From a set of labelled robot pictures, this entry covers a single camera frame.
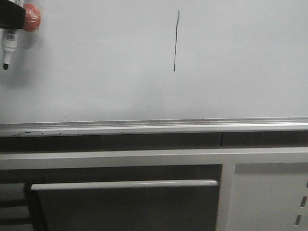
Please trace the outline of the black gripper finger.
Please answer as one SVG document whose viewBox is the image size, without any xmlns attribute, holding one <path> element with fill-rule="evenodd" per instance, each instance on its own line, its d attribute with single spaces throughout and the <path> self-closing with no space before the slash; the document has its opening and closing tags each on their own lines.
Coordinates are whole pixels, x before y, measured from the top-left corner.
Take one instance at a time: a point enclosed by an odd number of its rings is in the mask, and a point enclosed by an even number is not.
<svg viewBox="0 0 308 231">
<path fill-rule="evenodd" d="M 9 0 L 0 0 L 0 28 L 23 29 L 26 10 Z"/>
</svg>

